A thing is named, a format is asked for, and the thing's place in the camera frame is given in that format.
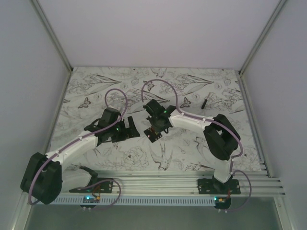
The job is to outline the black fuse box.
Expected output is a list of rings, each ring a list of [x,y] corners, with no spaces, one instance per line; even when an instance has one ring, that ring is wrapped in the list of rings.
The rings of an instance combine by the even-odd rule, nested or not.
[[[156,142],[162,137],[162,134],[156,132],[152,127],[149,127],[148,129],[144,130],[144,134],[152,143]]]

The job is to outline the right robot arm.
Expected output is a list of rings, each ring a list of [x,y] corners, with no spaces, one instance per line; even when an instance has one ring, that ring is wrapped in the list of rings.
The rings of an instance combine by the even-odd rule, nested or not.
[[[240,145],[240,136],[226,116],[218,114],[215,117],[203,117],[189,114],[173,105],[164,108],[154,99],[143,108],[148,113],[147,120],[151,124],[144,133],[152,143],[162,137],[162,132],[167,134],[170,128],[175,127],[203,134],[213,156],[213,189],[219,194],[229,189],[228,180],[232,176],[234,158],[232,154]]]

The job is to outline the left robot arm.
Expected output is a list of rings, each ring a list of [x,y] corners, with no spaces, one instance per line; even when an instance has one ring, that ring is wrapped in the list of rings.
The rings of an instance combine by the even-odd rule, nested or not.
[[[87,125],[70,143],[49,153],[31,156],[21,180],[20,188],[29,198],[43,204],[53,202],[61,192],[93,192],[98,187],[98,174],[86,166],[69,171],[72,162],[102,143],[120,142],[139,137],[132,116],[125,125],[119,110],[108,107],[101,118]]]

